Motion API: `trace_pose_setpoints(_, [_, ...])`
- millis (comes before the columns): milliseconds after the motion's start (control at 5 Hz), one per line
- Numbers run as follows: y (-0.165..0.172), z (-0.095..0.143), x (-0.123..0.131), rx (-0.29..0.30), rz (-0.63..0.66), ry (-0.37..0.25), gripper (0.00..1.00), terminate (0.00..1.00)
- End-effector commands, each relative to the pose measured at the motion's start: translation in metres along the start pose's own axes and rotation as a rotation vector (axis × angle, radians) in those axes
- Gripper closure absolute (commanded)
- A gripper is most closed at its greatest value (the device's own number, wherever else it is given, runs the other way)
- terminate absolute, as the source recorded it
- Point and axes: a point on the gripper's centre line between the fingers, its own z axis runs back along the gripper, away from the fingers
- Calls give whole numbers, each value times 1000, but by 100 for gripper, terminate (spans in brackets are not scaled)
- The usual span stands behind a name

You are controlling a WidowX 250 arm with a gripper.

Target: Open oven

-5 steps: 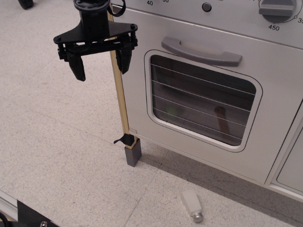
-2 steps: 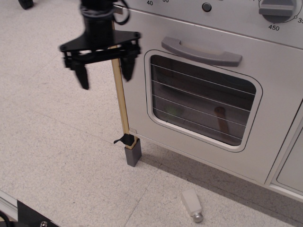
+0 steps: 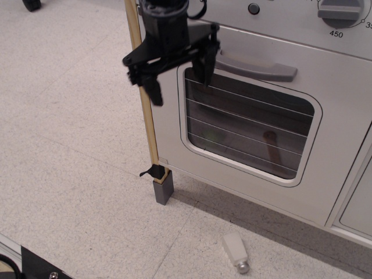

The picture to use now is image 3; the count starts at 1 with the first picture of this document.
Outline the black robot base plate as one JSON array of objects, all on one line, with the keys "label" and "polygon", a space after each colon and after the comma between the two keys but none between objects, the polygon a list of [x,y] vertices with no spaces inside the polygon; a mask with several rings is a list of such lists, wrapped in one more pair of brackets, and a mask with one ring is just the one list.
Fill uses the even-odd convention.
[{"label": "black robot base plate", "polygon": [[23,246],[21,247],[21,255],[24,278],[72,279],[69,274]]}]

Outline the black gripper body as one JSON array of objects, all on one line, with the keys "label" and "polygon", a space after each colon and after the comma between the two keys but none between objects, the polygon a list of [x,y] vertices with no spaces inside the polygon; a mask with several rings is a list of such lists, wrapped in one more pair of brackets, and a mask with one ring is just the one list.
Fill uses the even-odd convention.
[{"label": "black gripper body", "polygon": [[157,76],[187,62],[208,47],[218,51],[219,25],[188,25],[187,15],[155,17],[143,13],[144,41],[123,58],[132,84],[142,86],[145,76]]}]

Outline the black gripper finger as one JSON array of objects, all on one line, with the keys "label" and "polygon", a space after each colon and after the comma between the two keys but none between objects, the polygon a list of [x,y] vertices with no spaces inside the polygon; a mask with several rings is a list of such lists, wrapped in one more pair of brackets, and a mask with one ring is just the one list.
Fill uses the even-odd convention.
[{"label": "black gripper finger", "polygon": [[157,81],[157,78],[154,76],[145,76],[142,79],[142,86],[148,96],[150,97],[151,102],[155,106],[163,105],[163,98],[161,94],[160,84]]},{"label": "black gripper finger", "polygon": [[216,63],[217,50],[214,46],[200,50],[192,60],[195,78],[207,87],[212,79]]}]

